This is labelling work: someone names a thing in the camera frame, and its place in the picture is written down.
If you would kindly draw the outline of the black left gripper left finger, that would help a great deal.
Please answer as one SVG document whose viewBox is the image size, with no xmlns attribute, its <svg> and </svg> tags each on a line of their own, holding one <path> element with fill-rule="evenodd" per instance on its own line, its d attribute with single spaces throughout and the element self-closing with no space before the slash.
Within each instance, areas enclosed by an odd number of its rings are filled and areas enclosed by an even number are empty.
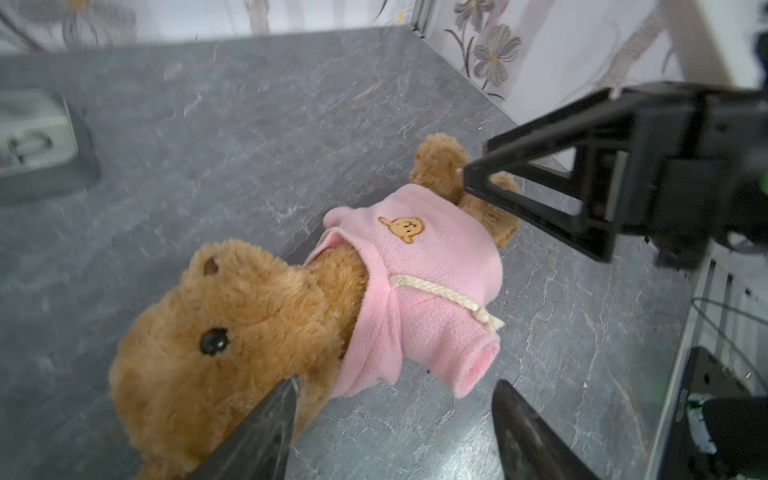
<svg viewBox="0 0 768 480">
<path fill-rule="evenodd" d="M 299 395 L 298 377 L 280 382 L 188 479 L 284 479 Z"/>
</svg>

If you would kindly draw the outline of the brown teddy bear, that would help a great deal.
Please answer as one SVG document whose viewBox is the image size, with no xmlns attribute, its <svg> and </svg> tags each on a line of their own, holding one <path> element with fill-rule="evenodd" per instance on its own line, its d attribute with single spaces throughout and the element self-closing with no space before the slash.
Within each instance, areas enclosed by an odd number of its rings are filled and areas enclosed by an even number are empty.
<svg viewBox="0 0 768 480">
<path fill-rule="evenodd" d="M 479 221 L 500 254 L 519 221 L 466 192 L 469 160 L 455 138 L 431 135 L 406 185 L 425 187 Z M 140 478 L 188 476 L 284 379 L 300 381 L 296 433 L 337 398 L 368 272 L 346 242 L 307 259 L 292 265 L 236 239 L 204 245 L 179 283 L 138 316 L 109 383 L 142 457 Z"/>
</svg>

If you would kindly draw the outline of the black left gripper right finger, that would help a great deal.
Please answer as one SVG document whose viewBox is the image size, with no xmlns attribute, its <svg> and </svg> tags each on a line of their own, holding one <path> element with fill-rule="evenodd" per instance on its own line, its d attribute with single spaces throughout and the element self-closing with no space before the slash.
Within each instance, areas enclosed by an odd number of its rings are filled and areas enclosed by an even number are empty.
<svg viewBox="0 0 768 480">
<path fill-rule="evenodd" d="M 505 480 L 597 480 L 506 380 L 496 383 L 491 413 Z"/>
</svg>

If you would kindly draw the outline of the pink teddy hoodie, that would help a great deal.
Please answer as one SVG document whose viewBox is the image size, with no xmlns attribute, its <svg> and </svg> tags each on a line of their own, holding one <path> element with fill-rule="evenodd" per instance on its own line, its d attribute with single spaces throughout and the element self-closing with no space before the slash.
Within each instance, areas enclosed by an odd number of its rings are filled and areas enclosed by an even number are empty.
<svg viewBox="0 0 768 480">
<path fill-rule="evenodd" d="M 496 358 L 504 325 L 487 310 L 503 280 L 487 229 L 413 184 L 369 207 L 334 208 L 323 225 L 307 260 L 346 242 L 368 272 L 335 396 L 393 385 L 410 359 L 465 397 Z"/>
</svg>

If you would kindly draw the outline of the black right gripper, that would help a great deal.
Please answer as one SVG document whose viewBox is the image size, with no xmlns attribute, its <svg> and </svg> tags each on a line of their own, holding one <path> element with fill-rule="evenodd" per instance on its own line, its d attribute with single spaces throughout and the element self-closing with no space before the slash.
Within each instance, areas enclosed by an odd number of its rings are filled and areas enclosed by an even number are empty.
<svg viewBox="0 0 768 480">
<path fill-rule="evenodd" d="M 581 208 L 569 214 L 506 191 L 492 183 L 496 173 Z M 604 89 L 489 139 L 463 181 L 468 193 L 603 263 L 620 231 L 650 240 L 661 268 L 697 269 L 710 243 L 764 254 L 767 92 L 685 83 Z"/>
</svg>

